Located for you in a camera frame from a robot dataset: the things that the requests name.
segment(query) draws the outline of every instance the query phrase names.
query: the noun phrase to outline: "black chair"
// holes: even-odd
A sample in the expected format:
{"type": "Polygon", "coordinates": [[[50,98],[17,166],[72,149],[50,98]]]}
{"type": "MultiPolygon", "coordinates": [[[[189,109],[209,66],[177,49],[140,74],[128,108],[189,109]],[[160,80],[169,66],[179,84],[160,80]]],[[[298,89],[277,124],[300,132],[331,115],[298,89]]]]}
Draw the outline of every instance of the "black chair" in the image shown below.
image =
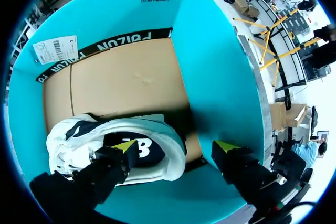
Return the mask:
{"type": "Polygon", "coordinates": [[[278,142],[278,136],[275,136],[276,137],[276,148],[275,148],[275,152],[272,153],[272,156],[273,156],[273,159],[271,161],[271,164],[273,164],[276,160],[280,159],[280,150],[281,148],[283,148],[283,151],[286,152],[286,151],[290,151],[293,147],[293,145],[295,144],[299,144],[299,146],[301,146],[303,144],[303,137],[300,139],[300,140],[290,140],[289,142],[278,142]]]}
{"type": "MultiPolygon", "coordinates": [[[[293,151],[285,151],[274,161],[272,170],[279,173],[281,176],[286,178],[286,180],[301,180],[305,167],[306,161],[299,157],[299,155],[293,151]]],[[[309,172],[305,174],[305,180],[307,180],[308,175],[309,172]]]]}

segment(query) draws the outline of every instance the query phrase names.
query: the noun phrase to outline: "table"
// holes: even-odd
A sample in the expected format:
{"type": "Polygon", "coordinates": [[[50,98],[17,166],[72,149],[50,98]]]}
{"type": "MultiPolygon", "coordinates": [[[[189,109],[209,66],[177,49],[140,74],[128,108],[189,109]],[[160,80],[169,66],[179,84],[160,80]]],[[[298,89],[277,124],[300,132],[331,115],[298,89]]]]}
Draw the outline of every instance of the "table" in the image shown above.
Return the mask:
{"type": "MultiPolygon", "coordinates": [[[[248,0],[259,9],[259,19],[262,24],[271,26],[279,20],[278,15],[264,0],[248,0]]],[[[259,34],[254,34],[255,37],[264,40],[259,34]]],[[[278,55],[296,48],[292,39],[289,37],[288,30],[284,24],[275,27],[270,36],[269,47],[278,55]]],[[[290,97],[289,89],[295,86],[307,85],[307,77],[303,67],[301,58],[297,52],[288,57],[281,59],[279,67],[279,75],[282,86],[276,87],[275,92],[283,91],[285,98],[290,97]]]]}

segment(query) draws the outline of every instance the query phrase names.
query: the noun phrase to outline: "blue shirt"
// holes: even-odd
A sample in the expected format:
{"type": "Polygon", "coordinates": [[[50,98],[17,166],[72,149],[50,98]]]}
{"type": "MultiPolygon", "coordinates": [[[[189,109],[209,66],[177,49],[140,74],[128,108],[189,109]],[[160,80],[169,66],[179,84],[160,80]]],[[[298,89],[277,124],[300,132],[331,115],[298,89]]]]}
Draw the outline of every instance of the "blue shirt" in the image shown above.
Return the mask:
{"type": "Polygon", "coordinates": [[[307,145],[295,144],[292,147],[292,151],[299,155],[304,161],[306,161],[306,167],[310,168],[315,163],[315,160],[318,156],[319,144],[316,142],[308,142],[307,145]]]}

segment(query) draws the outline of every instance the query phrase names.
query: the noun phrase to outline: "cable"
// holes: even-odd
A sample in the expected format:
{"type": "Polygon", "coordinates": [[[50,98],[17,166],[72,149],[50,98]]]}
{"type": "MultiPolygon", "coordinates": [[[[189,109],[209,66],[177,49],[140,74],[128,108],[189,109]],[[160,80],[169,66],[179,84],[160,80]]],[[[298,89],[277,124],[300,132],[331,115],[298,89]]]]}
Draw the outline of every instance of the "cable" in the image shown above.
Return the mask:
{"type": "Polygon", "coordinates": [[[302,92],[302,91],[305,90],[307,87],[308,87],[308,86],[306,86],[304,89],[300,90],[299,92],[297,92],[297,93],[295,93],[295,94],[292,94],[292,95],[290,96],[290,98],[292,98],[294,95],[296,95],[296,94],[302,92]]]}
{"type": "Polygon", "coordinates": [[[294,208],[298,207],[298,206],[303,206],[303,205],[310,205],[312,207],[316,206],[316,202],[309,202],[309,201],[303,201],[303,202],[299,202],[299,203],[294,203],[294,204],[288,204],[287,207],[288,211],[293,210],[294,208]]]}

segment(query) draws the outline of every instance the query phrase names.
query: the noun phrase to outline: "white tag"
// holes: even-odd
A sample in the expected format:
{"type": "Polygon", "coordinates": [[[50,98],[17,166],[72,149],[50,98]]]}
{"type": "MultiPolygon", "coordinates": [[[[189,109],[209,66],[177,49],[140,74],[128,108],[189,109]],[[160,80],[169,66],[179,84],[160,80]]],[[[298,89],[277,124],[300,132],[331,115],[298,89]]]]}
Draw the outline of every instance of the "white tag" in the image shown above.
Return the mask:
{"type": "Polygon", "coordinates": [[[66,36],[33,44],[41,64],[59,60],[78,59],[77,36],[66,36]]]}

